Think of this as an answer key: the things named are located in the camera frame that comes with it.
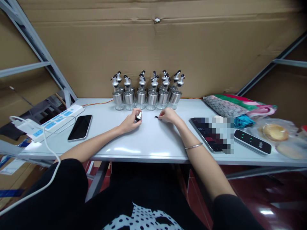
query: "floor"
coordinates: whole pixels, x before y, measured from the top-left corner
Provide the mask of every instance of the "floor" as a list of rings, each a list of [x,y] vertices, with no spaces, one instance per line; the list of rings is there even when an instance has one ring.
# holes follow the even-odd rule
[[[89,163],[85,163],[86,171],[88,167]],[[93,167],[90,174],[95,175],[98,167]],[[112,164],[109,166],[101,191],[109,186],[111,168]],[[237,165],[221,165],[221,168],[225,174],[249,169],[248,166]],[[265,230],[307,229],[307,207],[303,211],[298,211],[279,209],[271,204],[274,202],[307,202],[307,177],[303,174],[286,172],[274,174],[274,178],[261,176],[230,180],[229,182],[235,193],[242,199]],[[187,196],[191,209],[211,230],[213,221],[192,171],[190,171]]]

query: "white charging cable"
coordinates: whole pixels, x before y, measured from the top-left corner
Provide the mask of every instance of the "white charging cable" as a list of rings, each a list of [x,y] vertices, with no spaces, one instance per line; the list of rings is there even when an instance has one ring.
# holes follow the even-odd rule
[[[22,118],[19,118],[19,117],[16,117],[16,116],[10,116],[10,119],[11,119],[11,117],[18,118],[18,119],[21,119],[21,120],[23,120],[23,121],[26,121],[25,119],[22,119]],[[75,116],[69,116],[69,117],[64,117],[64,118],[74,118],[74,119],[75,119],[75,122],[76,122],[76,117],[75,117]],[[24,202],[25,200],[27,200],[27,199],[29,199],[29,198],[35,196],[36,194],[38,194],[38,193],[40,193],[41,191],[43,191],[44,189],[46,189],[49,185],[51,185],[51,183],[53,182],[53,180],[54,180],[54,178],[55,178],[55,175],[57,174],[57,171],[58,171],[59,166],[60,166],[60,164],[61,164],[61,159],[60,159],[59,156],[58,156],[54,151],[52,151],[52,150],[50,149],[50,147],[48,146],[47,139],[46,139],[46,134],[45,134],[45,128],[46,128],[46,126],[45,126],[44,128],[42,128],[42,127],[39,127],[39,128],[43,130],[43,135],[44,135],[44,140],[45,140],[46,147],[47,147],[47,149],[48,149],[50,152],[52,152],[52,153],[55,155],[56,159],[58,160],[58,165],[57,165],[57,167],[55,168],[55,170],[54,170],[54,172],[53,172],[53,175],[52,175],[52,178],[51,178],[51,180],[49,181],[48,184],[46,184],[44,187],[40,188],[39,190],[37,190],[37,191],[31,193],[30,195],[28,195],[28,196],[26,196],[26,197],[20,199],[19,201],[17,201],[16,203],[12,204],[12,205],[9,206],[8,208],[4,209],[3,211],[0,212],[0,216],[4,215],[5,213],[7,213],[8,211],[10,211],[11,209],[15,208],[17,205],[19,205],[19,204],[21,204],[22,202]]]

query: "metal shelf frame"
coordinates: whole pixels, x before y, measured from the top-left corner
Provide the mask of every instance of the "metal shelf frame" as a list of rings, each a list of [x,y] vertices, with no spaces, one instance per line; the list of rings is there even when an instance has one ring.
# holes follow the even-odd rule
[[[13,74],[17,74],[17,73],[22,73],[22,72],[33,70],[33,69],[37,69],[37,68],[41,68],[41,67],[45,67],[48,65],[50,65],[50,62],[39,62],[39,63],[30,64],[30,65],[23,65],[19,67],[10,68],[10,69],[0,70],[0,78],[10,76]]]
[[[287,49],[285,49],[276,59],[272,60],[260,73],[258,73],[249,83],[247,83],[236,95],[243,96],[246,94],[258,81],[260,81],[268,72],[270,72],[277,64],[291,65],[296,67],[307,68],[307,62],[287,60],[285,57],[291,53],[302,41],[307,38],[307,31],[296,39]]]
[[[0,77],[9,76],[24,71],[45,67],[61,90],[66,90],[67,95],[75,101],[78,99],[69,83],[61,73],[52,56],[48,52],[44,43],[36,33],[34,27],[23,12],[17,0],[0,0],[0,8],[11,19],[15,27],[19,30],[31,49],[34,51],[41,63],[0,70]]]

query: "person's left hand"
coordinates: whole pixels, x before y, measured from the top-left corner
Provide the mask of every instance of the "person's left hand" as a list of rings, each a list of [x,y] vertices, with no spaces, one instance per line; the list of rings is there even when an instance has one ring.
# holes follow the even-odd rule
[[[119,129],[123,134],[134,130],[136,127],[139,127],[142,124],[142,120],[134,123],[135,115],[139,114],[140,112],[142,112],[140,108],[134,108],[132,113],[128,115],[126,119],[120,124]]]

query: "blue tape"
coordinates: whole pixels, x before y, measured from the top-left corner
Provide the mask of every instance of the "blue tape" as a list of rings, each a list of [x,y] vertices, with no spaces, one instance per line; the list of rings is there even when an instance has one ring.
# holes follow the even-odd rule
[[[0,162],[0,168],[1,168],[6,162],[8,162],[8,160],[10,159],[10,157],[8,157],[8,156],[4,156],[4,157],[2,157],[2,159],[3,159],[3,158],[4,158],[4,160]]]
[[[24,191],[24,189],[0,190],[0,197],[19,197]]]

